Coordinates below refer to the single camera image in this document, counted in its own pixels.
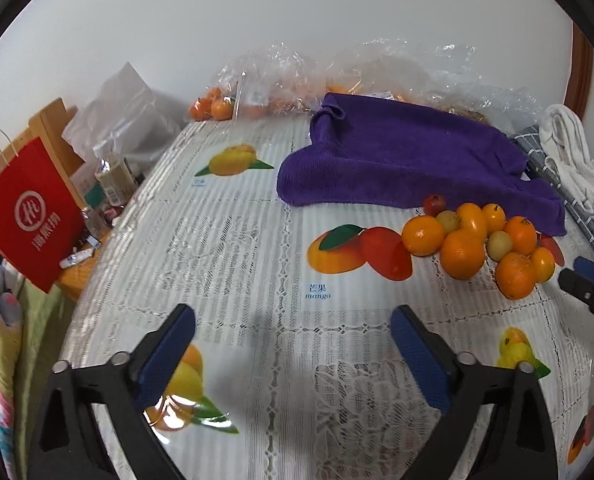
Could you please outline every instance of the printed mango illustration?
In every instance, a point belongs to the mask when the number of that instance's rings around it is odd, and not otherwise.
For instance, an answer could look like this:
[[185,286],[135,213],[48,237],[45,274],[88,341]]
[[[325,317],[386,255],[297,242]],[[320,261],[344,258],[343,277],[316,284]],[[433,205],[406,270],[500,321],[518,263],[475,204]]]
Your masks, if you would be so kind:
[[401,236],[387,227],[365,229],[344,224],[319,236],[306,251],[312,269],[322,274],[341,274],[366,262],[387,280],[402,282],[413,273],[410,253]]
[[231,176],[243,173],[246,170],[273,170],[257,158],[257,152],[250,144],[229,146],[221,153],[213,156],[208,166],[195,173],[195,176],[213,174],[217,176]]
[[535,357],[526,334],[519,328],[511,326],[504,330],[501,336],[500,358],[496,366],[514,369],[522,361],[526,361],[535,367],[538,379],[551,373],[550,368]]
[[224,433],[237,434],[239,430],[203,395],[203,358],[199,349],[188,345],[164,395],[155,406],[146,408],[144,416],[151,428],[178,431],[189,424],[198,424]]

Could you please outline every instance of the red paper bag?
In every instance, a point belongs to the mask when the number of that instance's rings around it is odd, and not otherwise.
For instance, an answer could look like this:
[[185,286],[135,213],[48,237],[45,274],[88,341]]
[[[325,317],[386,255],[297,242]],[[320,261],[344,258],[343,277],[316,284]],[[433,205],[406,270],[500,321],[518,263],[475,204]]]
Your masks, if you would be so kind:
[[31,140],[0,174],[0,253],[48,292],[83,228],[42,139]]

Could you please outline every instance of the white towel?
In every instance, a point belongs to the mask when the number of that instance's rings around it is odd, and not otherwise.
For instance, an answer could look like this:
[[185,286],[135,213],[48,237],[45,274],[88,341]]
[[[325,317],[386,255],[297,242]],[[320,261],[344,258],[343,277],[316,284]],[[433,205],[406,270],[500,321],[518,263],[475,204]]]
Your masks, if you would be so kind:
[[556,171],[568,192],[594,217],[594,160],[590,157],[584,126],[564,105],[551,105],[539,128],[546,165]]

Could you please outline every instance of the green cloth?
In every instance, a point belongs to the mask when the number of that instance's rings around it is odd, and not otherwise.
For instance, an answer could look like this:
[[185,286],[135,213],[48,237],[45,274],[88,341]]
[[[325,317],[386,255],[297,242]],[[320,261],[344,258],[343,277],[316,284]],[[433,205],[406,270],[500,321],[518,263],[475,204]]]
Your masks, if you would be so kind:
[[14,449],[17,476],[26,480],[34,417],[52,365],[59,360],[76,303],[57,285],[45,294],[28,280],[18,298],[24,310],[24,336],[14,370]]

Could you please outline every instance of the printed leaf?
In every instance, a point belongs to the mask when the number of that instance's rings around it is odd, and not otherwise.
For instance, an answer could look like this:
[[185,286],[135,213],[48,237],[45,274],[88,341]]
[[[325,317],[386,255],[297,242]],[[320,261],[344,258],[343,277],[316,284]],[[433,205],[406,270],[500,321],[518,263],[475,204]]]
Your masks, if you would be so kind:
[[203,175],[210,175],[211,174],[211,170],[208,168],[208,166],[206,166],[205,168],[203,168],[203,170],[197,171],[197,173],[195,173],[195,176],[203,176]]
[[250,166],[248,166],[248,169],[249,170],[274,170],[275,168],[273,168],[270,164],[266,164],[265,162],[262,162],[261,160],[257,159]]
[[546,377],[549,373],[551,373],[551,369],[546,366],[544,363],[542,363],[541,361],[539,361],[539,359],[536,360],[536,367],[535,367],[535,373],[537,374],[537,378],[541,379]]
[[330,251],[331,249],[341,247],[346,242],[349,242],[359,235],[362,231],[363,227],[353,224],[344,224],[340,225],[339,227],[335,227],[333,230],[329,231],[328,234],[324,236],[319,242],[319,250]]
[[551,238],[548,235],[540,234],[538,243],[541,245],[541,247],[546,247],[549,251],[551,251],[552,257],[555,258],[556,264],[558,264],[560,267],[565,265],[562,250],[554,238]]
[[221,431],[221,433],[239,434],[239,430],[232,421],[215,406],[208,397],[202,397],[195,405],[193,424]]

